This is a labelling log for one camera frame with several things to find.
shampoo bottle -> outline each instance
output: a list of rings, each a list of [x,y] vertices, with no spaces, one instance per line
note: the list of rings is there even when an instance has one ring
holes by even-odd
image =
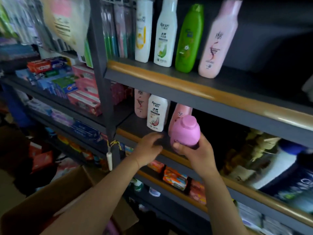
[[[193,109],[189,106],[184,106],[182,104],[178,104],[175,107],[174,113],[172,115],[170,125],[168,126],[168,135],[171,136],[171,131],[174,123],[179,119],[186,115],[191,115]]]
[[[174,142],[179,142],[192,148],[199,142],[200,134],[200,126],[196,118],[192,115],[186,115],[174,123],[171,133],[171,145]]]
[[[148,103],[147,126],[154,131],[162,132],[167,121],[171,101],[151,95]]]
[[[242,0],[224,0],[214,20],[200,60],[199,75],[214,78],[221,70],[238,27],[237,15]]]
[[[157,21],[154,63],[163,67],[172,65],[177,32],[177,0],[163,0],[162,11]]]
[[[137,0],[135,60],[146,63],[150,55],[153,1]]]
[[[135,114],[140,118],[147,118],[150,93],[135,89]]]
[[[203,5],[192,5],[180,31],[175,60],[176,70],[189,73],[193,68],[201,41],[203,23]]]

pink bottle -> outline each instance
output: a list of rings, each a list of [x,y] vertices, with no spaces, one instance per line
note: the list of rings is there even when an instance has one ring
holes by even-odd
[[[214,20],[200,60],[199,75],[214,78],[221,70],[238,27],[237,15],[242,0],[224,0]]]
[[[171,131],[171,145],[179,142],[190,148],[197,145],[200,139],[200,126],[192,115],[177,119]]]
[[[174,123],[177,121],[177,119],[182,118],[186,115],[191,115],[193,109],[189,106],[184,106],[182,104],[178,104],[175,107],[174,113],[172,115],[170,125],[168,126],[168,135],[171,136],[171,131],[173,128]]]
[[[150,93],[135,89],[135,114],[140,118],[147,118]]]

white shampoo bottle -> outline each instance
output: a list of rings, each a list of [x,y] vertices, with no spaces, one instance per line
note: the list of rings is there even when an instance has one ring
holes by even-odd
[[[146,63],[150,55],[153,1],[137,0],[135,60]]]
[[[221,70],[230,43],[238,27],[237,15],[242,0],[224,0],[214,20],[205,45],[198,72],[207,78],[214,78]]]
[[[167,121],[171,101],[151,95],[148,103],[147,126],[157,132],[162,132]]]
[[[154,63],[163,67],[172,65],[177,32],[177,1],[163,0],[162,11],[157,21]]]

